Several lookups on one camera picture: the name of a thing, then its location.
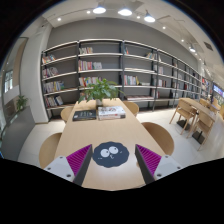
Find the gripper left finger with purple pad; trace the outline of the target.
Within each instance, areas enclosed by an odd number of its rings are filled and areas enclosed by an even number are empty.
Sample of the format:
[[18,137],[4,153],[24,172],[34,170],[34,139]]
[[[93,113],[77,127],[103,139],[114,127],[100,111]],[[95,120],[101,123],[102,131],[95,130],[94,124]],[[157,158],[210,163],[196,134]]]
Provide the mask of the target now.
[[45,171],[81,186],[84,181],[92,153],[92,145],[87,145],[67,157],[57,157],[45,168]]

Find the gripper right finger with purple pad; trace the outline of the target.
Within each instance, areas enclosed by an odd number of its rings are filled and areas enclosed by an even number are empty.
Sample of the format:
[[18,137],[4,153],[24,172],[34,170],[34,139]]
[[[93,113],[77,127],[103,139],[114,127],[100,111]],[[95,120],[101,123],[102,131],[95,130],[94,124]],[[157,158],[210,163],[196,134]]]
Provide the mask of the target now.
[[182,166],[172,156],[160,156],[141,145],[135,146],[135,156],[146,184],[182,169]]

